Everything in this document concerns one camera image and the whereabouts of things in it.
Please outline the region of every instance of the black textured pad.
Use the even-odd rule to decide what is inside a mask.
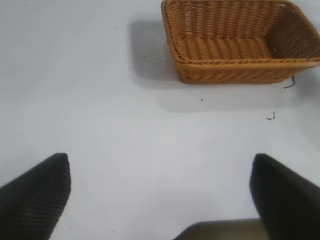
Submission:
[[[272,240],[320,239],[320,188],[265,154],[253,162],[250,189]]]
[[[0,188],[0,240],[50,238],[71,191],[68,156],[57,153]]]

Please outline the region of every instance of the wicker basket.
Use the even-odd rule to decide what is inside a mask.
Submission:
[[[320,36],[286,0],[165,0],[167,42],[187,84],[271,84],[320,65]]]

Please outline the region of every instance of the white surface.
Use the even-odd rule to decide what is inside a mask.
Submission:
[[[320,2],[295,2],[319,29]],[[169,240],[256,218],[256,153],[320,185],[319,68],[289,89],[182,84],[159,0],[2,0],[0,31],[0,184],[69,155],[52,240]]]

